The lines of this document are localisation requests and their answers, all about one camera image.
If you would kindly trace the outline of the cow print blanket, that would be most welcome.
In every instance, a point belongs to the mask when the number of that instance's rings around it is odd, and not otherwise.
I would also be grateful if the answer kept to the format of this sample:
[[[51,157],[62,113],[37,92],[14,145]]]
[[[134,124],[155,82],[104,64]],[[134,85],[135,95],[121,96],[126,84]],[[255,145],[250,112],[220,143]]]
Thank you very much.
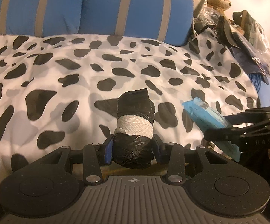
[[[148,90],[154,132],[195,148],[202,133],[183,103],[198,97],[224,115],[258,94],[210,30],[186,46],[106,35],[0,35],[0,182],[61,147],[81,149],[115,131],[117,100]]]

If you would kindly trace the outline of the black roll with white band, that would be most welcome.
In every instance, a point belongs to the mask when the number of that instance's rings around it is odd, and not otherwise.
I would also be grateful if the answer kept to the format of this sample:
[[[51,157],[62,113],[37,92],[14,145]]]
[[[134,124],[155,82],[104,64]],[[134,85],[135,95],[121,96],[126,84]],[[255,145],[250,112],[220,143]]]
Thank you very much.
[[[127,91],[117,102],[112,159],[130,169],[146,169],[153,159],[155,105],[146,88]]]

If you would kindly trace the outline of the blue striped cushion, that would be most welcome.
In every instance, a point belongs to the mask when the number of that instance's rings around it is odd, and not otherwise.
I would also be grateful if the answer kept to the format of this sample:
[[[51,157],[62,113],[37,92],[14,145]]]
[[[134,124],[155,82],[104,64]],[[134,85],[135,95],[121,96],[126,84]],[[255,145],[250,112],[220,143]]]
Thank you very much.
[[[0,0],[0,34],[76,34],[82,0]]]
[[[192,0],[83,0],[79,33],[150,38],[182,46]]]

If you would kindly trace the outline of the brown teddy bear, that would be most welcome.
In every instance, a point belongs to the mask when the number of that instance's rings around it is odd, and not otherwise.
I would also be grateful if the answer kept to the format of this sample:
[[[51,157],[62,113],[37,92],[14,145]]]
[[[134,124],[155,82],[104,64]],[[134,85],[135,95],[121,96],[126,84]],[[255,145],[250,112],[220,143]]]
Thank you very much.
[[[209,7],[212,7],[222,15],[224,15],[224,12],[232,6],[231,1],[229,0],[207,0],[207,3]]]

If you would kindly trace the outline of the blue tissue pack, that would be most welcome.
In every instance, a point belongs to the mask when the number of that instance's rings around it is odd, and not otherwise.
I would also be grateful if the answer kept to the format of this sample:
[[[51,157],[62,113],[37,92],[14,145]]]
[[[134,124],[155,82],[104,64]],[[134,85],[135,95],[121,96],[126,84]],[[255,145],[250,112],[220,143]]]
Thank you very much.
[[[184,110],[203,133],[205,133],[206,130],[232,127],[231,123],[227,121],[224,116],[198,97],[183,102],[182,105]],[[238,162],[240,160],[241,152],[237,145],[232,144],[230,141],[211,140],[211,142],[234,161]]]

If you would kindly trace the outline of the clutter pile on sofa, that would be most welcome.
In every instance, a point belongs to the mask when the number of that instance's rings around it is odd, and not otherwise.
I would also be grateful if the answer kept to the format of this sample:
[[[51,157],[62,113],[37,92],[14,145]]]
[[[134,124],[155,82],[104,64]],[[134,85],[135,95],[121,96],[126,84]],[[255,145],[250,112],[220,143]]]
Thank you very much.
[[[228,19],[207,0],[193,0],[193,32],[212,29],[231,52],[257,90],[260,105],[270,106],[270,45],[261,25],[248,11],[233,12]]]

